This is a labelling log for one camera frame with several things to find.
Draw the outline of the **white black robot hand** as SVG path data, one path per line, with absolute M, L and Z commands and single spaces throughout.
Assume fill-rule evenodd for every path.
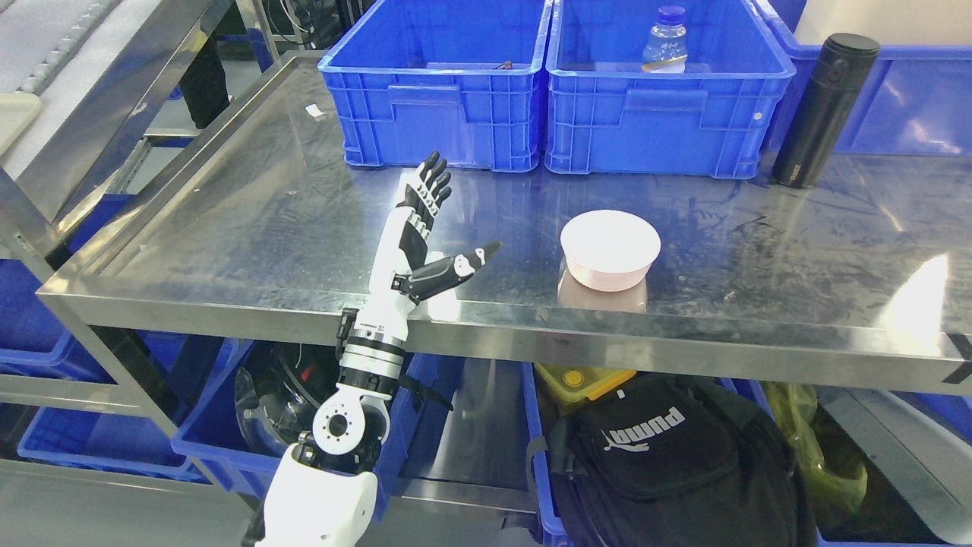
M 447 159 L 434 151 L 406 173 L 399 200 L 382 229 L 367 302 L 355 315 L 352 337 L 402 345 L 409 338 L 407 319 L 421 302 L 471 280 L 501 249 L 500 240 L 494 240 L 428 260 L 428 238 L 452 194 L 447 165 Z

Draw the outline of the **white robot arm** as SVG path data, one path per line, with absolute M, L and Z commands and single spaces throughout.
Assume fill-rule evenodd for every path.
M 345 309 L 336 391 L 317 409 L 309 432 L 282 454 L 243 546 L 354 546 L 365 534 L 408 336 L 403 311 Z

